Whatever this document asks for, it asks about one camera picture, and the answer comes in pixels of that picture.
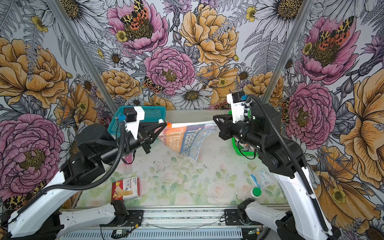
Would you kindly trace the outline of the right aluminium frame post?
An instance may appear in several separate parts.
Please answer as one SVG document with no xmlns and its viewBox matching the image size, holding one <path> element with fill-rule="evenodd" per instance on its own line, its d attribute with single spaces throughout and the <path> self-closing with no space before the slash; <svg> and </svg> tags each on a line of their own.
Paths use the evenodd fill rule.
<svg viewBox="0 0 384 240">
<path fill-rule="evenodd" d="M 306 25 L 306 21 L 311 13 L 311 10 L 315 4 L 315 0 L 307 0 L 303 1 L 302 7 L 298 13 L 297 19 L 295 21 L 295 24 L 293 26 L 293 29 L 290 33 L 290 35 L 287 38 L 286 44 L 283 48 L 282 53 L 280 54 L 279 60 L 277 62 L 277 65 L 273 71 L 273 75 L 271 76 L 271 81 L 266 88 L 266 92 L 264 93 L 262 97 L 262 103 L 267 104 L 270 100 L 270 97 L 272 96 L 273 90 L 277 86 L 277 83 L 279 81 L 279 78 L 281 76 L 281 73 L 285 67 L 286 62 L 288 61 L 290 57 L 290 52 L 293 49 L 295 43 L 298 40 L 298 37 L 303 30 L 303 28 Z"/>
</svg>

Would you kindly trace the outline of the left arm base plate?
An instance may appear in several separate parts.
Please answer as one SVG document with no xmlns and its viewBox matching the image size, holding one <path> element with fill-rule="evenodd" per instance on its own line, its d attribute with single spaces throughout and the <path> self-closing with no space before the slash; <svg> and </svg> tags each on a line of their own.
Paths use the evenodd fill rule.
<svg viewBox="0 0 384 240">
<path fill-rule="evenodd" d="M 122 210 L 115 213 L 115 217 L 108 224 L 101 224 L 101 227 L 134 227 L 141 226 L 143 220 L 143 210 Z"/>
</svg>

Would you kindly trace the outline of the small green circuit board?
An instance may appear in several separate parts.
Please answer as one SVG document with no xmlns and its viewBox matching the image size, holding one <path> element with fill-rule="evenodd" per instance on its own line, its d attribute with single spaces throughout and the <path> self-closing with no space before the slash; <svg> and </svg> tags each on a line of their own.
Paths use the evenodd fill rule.
<svg viewBox="0 0 384 240">
<path fill-rule="evenodd" d="M 125 238 L 128 233 L 127 230 L 113 230 L 111 237 L 113 239 Z"/>
</svg>

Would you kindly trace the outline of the pink small eraser block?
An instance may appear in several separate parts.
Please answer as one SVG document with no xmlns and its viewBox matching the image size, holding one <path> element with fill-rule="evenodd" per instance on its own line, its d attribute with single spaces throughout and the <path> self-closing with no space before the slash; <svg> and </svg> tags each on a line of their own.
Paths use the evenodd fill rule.
<svg viewBox="0 0 384 240">
<path fill-rule="evenodd" d="M 130 155 L 128 155 L 128 156 L 124 156 L 124 157 L 123 157 L 123 162 L 124 162 L 125 164 L 127 164 L 127 165 L 132 164 L 133 161 L 134 161 L 133 154 L 130 154 Z"/>
</svg>

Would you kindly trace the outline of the aluminium frame post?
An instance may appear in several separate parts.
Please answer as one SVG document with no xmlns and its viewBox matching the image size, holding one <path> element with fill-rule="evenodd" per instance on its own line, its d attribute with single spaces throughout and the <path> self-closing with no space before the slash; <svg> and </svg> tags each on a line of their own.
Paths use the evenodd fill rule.
<svg viewBox="0 0 384 240">
<path fill-rule="evenodd" d="M 66 37 L 68 37 L 69 42 L 79 55 L 82 63 L 85 65 L 88 70 L 89 75 L 93 78 L 95 85 L 100 91 L 102 97 L 104 98 L 106 104 L 112 113 L 115 113 L 118 109 L 116 103 L 111 97 L 107 87 L 105 86 L 96 66 L 91 61 L 91 57 L 88 54 L 85 46 L 82 43 L 81 38 L 79 37 L 76 28 L 72 25 L 69 17 L 67 16 L 63 6 L 60 1 L 48 1 L 47 5 L 52 11 L 53 15 L 56 17 L 59 25 L 62 27 L 62 31 Z"/>
<path fill-rule="evenodd" d="M 295 43 L 298 40 L 298 37 L 303 30 L 303 28 L 306 25 L 306 21 L 311 13 L 311 10 L 315 4 L 315 0 L 307 0 L 303 1 L 302 7 L 298 13 L 297 19 L 295 21 L 295 24 L 293 26 L 293 29 L 290 33 L 290 35 L 287 38 L 286 44 L 283 48 L 282 53 L 280 54 L 279 60 L 277 62 L 277 65 L 273 71 L 273 75 L 271 76 L 271 81 L 266 88 L 266 92 L 264 93 L 262 97 L 262 103 L 267 104 L 270 100 L 270 97 L 272 96 L 273 90 L 277 86 L 277 83 L 279 81 L 279 78 L 281 76 L 281 73 L 285 67 L 286 62 L 288 61 L 290 57 L 290 52 L 293 49 Z"/>
</svg>

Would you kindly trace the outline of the teal plastic basket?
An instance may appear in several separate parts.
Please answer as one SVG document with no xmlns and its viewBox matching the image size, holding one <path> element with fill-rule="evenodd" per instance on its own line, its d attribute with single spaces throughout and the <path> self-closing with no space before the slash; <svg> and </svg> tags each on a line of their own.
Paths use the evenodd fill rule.
<svg viewBox="0 0 384 240">
<path fill-rule="evenodd" d="M 132 108 L 133 106 L 122 106 L 115 112 L 109 127 L 108 132 L 113 137 L 119 137 L 119 123 L 125 119 L 125 109 Z M 166 120 L 166 108 L 165 107 L 154 107 L 154 106 L 134 106 L 135 110 L 138 111 L 137 119 L 140 123 L 158 123 L 159 120 Z"/>
</svg>

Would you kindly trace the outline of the bandage box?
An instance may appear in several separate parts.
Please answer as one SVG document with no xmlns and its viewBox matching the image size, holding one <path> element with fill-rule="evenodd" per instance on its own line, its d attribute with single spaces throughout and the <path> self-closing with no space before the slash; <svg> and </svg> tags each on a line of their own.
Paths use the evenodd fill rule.
<svg viewBox="0 0 384 240">
<path fill-rule="evenodd" d="M 140 179 L 138 177 L 123 179 L 112 184 L 112 201 L 128 201 L 140 197 Z"/>
</svg>

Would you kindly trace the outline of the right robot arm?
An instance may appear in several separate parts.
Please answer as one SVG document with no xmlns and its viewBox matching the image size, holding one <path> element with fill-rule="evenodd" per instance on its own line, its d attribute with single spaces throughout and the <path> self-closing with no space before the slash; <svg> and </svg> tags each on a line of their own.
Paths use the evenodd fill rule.
<svg viewBox="0 0 384 240">
<path fill-rule="evenodd" d="M 235 138 L 252 147 L 254 156 L 279 182 L 290 206 L 289 211 L 278 211 L 249 198 L 238 205 L 235 214 L 228 214 L 228 224 L 234 218 L 247 227 L 260 224 L 282 240 L 338 240 L 341 232 L 320 207 L 301 146 L 281 134 L 281 112 L 244 92 L 228 94 L 227 101 L 231 114 L 213 117 L 220 138 Z"/>
</svg>

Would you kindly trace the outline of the aluminium front rail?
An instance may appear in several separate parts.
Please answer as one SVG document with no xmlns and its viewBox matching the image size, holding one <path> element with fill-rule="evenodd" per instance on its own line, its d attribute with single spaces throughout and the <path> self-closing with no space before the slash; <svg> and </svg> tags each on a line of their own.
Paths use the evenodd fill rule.
<svg viewBox="0 0 384 240">
<path fill-rule="evenodd" d="M 288 209 L 287 206 L 278 207 L 277 205 L 265 205 L 267 210 L 272 211 L 271 217 L 265 217 L 261 220 L 253 220 L 254 222 L 259 222 L 267 228 L 272 228 L 270 222 L 274 222 L 273 217 L 280 216 L 278 219 L 282 218 L 285 215 L 285 210 Z M 238 209 L 237 206 L 160 206 L 160 207 L 131 207 L 126 210 L 143 210 L 143 220 L 142 224 L 139 227 L 149 227 L 156 229 L 166 229 L 166 230 L 190 230 L 205 227 L 217 227 L 217 226 L 226 226 L 225 223 L 221 222 L 222 217 L 224 216 L 224 209 Z M 103 229 L 127 229 L 132 230 L 134 227 L 101 227 L 101 223 L 96 222 L 96 217 L 91 217 L 90 213 L 87 213 L 90 209 L 84 209 L 82 211 L 74 211 L 75 214 L 85 214 L 85 217 L 88 220 L 91 220 L 89 223 L 81 223 L 80 221 L 73 222 L 70 227 L 63 229 L 58 234 L 59 237 L 62 237 L 66 234 L 82 231 L 89 228 L 98 227 L 100 230 Z"/>
</svg>

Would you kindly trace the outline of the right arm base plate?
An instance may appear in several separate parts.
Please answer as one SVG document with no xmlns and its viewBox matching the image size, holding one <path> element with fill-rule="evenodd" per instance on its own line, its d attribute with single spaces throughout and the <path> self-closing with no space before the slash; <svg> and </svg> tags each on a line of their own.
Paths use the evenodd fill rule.
<svg viewBox="0 0 384 240">
<path fill-rule="evenodd" d="M 259 222 L 254 222 L 248 219 L 239 209 L 224 209 L 224 216 L 221 222 L 226 226 L 261 226 Z"/>
</svg>

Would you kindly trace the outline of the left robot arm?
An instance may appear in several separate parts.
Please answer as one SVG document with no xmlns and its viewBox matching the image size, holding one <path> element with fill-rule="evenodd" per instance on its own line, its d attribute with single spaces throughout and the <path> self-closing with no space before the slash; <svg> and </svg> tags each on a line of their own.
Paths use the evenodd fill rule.
<svg viewBox="0 0 384 240">
<path fill-rule="evenodd" d="M 61 207 L 76 193 L 104 183 L 123 157 L 139 148 L 149 153 L 151 144 L 166 127 L 164 121 L 142 123 L 133 115 L 128 122 L 120 123 L 119 138 L 114 138 L 100 124 L 84 128 L 75 138 L 78 153 L 25 206 L 2 218 L 4 239 L 55 240 L 92 225 L 125 224 L 128 212 L 119 200 L 77 213 L 63 212 Z"/>
</svg>

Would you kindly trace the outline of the left aluminium frame post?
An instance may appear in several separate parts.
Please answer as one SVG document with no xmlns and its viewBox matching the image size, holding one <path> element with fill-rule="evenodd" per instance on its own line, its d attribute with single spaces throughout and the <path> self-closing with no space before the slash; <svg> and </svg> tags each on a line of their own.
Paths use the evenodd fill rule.
<svg viewBox="0 0 384 240">
<path fill-rule="evenodd" d="M 115 113 L 118 109 L 116 103 L 111 97 L 107 87 L 105 86 L 96 66 L 91 61 L 91 57 L 88 54 L 85 46 L 82 43 L 81 38 L 79 37 L 76 28 L 72 25 L 69 17 L 67 16 L 63 6 L 60 1 L 48 1 L 47 5 L 52 11 L 53 15 L 56 17 L 59 25 L 62 27 L 62 31 L 66 37 L 68 37 L 69 42 L 79 55 L 82 63 L 85 65 L 88 70 L 89 75 L 93 78 L 95 85 L 100 91 L 102 97 L 104 98 L 106 104 L 112 113 Z"/>
</svg>

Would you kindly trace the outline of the green plastic basket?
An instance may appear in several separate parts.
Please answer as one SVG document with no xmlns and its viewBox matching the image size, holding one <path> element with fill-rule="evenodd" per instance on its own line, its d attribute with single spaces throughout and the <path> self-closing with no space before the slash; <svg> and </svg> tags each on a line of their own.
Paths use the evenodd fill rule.
<svg viewBox="0 0 384 240">
<path fill-rule="evenodd" d="M 247 159 L 253 160 L 258 157 L 256 150 L 244 143 L 238 143 L 238 139 L 232 138 L 232 146 L 235 150 L 235 153 L 239 156 L 246 157 Z"/>
</svg>

